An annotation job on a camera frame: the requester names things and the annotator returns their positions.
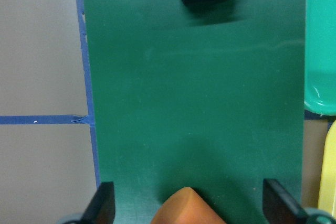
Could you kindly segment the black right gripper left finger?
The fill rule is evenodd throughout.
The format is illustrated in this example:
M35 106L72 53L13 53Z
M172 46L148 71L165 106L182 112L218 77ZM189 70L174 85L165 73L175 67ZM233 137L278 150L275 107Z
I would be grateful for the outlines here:
M102 182L81 216L79 223L111 224L115 219L113 182Z

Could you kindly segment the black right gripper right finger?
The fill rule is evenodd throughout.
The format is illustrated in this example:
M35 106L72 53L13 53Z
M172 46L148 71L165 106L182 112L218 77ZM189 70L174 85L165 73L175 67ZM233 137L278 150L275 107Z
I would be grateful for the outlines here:
M262 209L268 223L306 223L308 214L276 179L264 179Z

